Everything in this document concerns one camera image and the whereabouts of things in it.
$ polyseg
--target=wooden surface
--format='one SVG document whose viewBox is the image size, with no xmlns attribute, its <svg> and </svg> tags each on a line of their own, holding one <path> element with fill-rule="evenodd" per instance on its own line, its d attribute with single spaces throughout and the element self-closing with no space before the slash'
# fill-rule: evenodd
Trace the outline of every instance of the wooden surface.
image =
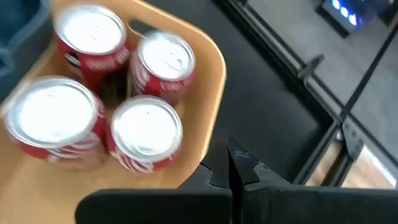
<svg viewBox="0 0 398 224">
<path fill-rule="evenodd" d="M 71 2 L 54 0 L 54 13 Z M 73 214 L 78 202 L 98 189 L 176 188 L 192 174 L 207 152 L 226 79 L 223 56 L 215 43 L 190 24 L 144 2 L 85 2 L 103 4 L 125 21 L 135 18 L 175 32 L 191 45 L 197 62 L 196 77 L 176 107 L 183 123 L 182 150 L 170 166 L 153 174 L 129 172 L 111 157 L 99 169 L 70 171 L 23 154 L 10 141 L 5 127 L 0 125 L 0 224 L 74 223 Z M 137 35 L 131 30 L 127 32 L 131 44 L 136 45 Z M 53 44 L 1 105 L 2 118 L 25 86 L 36 77 L 46 75 L 70 77 Z M 114 107 L 107 105 L 107 109 L 111 116 Z"/>
<path fill-rule="evenodd" d="M 320 186 L 341 151 L 341 147 L 342 143 L 338 141 L 331 144 L 318 167 L 315 169 L 315 172 L 308 180 L 308 186 Z M 348 172 L 342 187 L 361 189 L 394 189 L 395 184 L 396 180 L 390 175 L 388 170 L 384 168 L 376 156 L 374 156 L 367 147 L 364 147 L 358 160 L 353 164 L 352 168 Z"/>
<path fill-rule="evenodd" d="M 315 169 L 311 178 L 307 182 L 307 186 L 320 186 L 323 179 L 327 175 L 330 167 L 333 165 L 338 153 L 341 151 L 341 142 L 334 141 L 328 148 L 327 152 L 321 159 L 319 165 Z"/>
</svg>

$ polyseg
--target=soda can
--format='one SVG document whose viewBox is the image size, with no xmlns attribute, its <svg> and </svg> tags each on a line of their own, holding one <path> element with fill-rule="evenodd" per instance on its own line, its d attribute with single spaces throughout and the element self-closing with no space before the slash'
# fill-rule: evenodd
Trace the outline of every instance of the soda can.
<svg viewBox="0 0 398 224">
<path fill-rule="evenodd" d="M 6 128 L 27 154 L 71 169 L 106 159 L 104 104 L 82 84 L 43 78 L 21 93 L 7 112 Z"/>
<path fill-rule="evenodd" d="M 175 158 L 182 135 L 181 120 L 167 102 L 154 96 L 136 96 L 115 111 L 108 150 L 124 168 L 151 173 Z"/>
<path fill-rule="evenodd" d="M 193 81 L 195 55 L 181 37 L 153 31 L 132 53 L 130 80 L 134 94 L 153 95 L 176 105 Z"/>
<path fill-rule="evenodd" d="M 69 69 L 98 93 L 104 77 L 129 63 L 130 45 L 126 28 L 108 8 L 77 4 L 55 20 L 58 51 Z"/>
</svg>

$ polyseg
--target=tan plastic tray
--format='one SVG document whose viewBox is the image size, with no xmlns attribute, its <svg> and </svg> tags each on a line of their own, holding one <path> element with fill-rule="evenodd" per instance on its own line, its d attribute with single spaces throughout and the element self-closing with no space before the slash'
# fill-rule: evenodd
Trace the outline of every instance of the tan plastic tray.
<svg viewBox="0 0 398 224">
<path fill-rule="evenodd" d="M 72 2 L 54 0 L 54 14 Z M 196 27 L 141 1 L 85 2 L 102 4 L 126 22 L 137 19 L 174 32 L 191 45 L 197 59 L 197 75 L 187 96 L 176 107 L 183 122 L 184 149 L 170 167 L 150 175 L 124 170 L 111 157 L 99 169 L 72 172 L 25 155 L 10 142 L 4 125 L 0 125 L 2 224 L 74 223 L 78 202 L 98 189 L 176 188 L 192 174 L 207 152 L 226 79 L 224 59 L 215 43 Z M 129 35 L 132 44 L 136 44 L 139 36 L 132 30 Z M 1 105 L 1 116 L 4 117 L 15 96 L 35 77 L 67 74 L 52 44 Z M 114 107 L 108 105 L 108 109 L 111 116 Z"/>
</svg>

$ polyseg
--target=electronic device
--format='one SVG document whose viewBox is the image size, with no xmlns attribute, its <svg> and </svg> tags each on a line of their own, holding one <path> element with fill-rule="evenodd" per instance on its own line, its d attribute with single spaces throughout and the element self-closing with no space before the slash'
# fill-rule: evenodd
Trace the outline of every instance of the electronic device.
<svg viewBox="0 0 398 224">
<path fill-rule="evenodd" d="M 394 0 L 324 0 L 317 12 L 340 34 L 347 36 L 366 26 Z"/>
</svg>

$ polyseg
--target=black surface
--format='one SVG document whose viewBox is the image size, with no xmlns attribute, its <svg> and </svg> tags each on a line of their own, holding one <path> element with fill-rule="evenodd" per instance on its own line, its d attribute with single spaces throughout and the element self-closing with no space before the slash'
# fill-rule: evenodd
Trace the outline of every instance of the black surface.
<svg viewBox="0 0 398 224">
<path fill-rule="evenodd" d="M 77 224 L 229 224 L 231 197 L 229 189 L 100 190 L 79 203 L 75 220 Z"/>
<path fill-rule="evenodd" d="M 147 2 L 204 30 L 223 53 L 227 81 L 213 140 L 237 136 L 262 162 L 293 181 L 331 121 L 311 111 L 280 68 L 267 63 L 214 2 Z"/>
<path fill-rule="evenodd" d="M 245 192 L 243 224 L 390 224 L 398 220 L 396 190 L 305 187 L 277 181 L 271 177 L 263 188 Z"/>
<path fill-rule="evenodd" d="M 152 26 L 137 20 L 130 21 L 129 25 L 133 30 L 137 31 L 140 34 L 146 34 L 150 31 L 156 30 Z"/>
</svg>

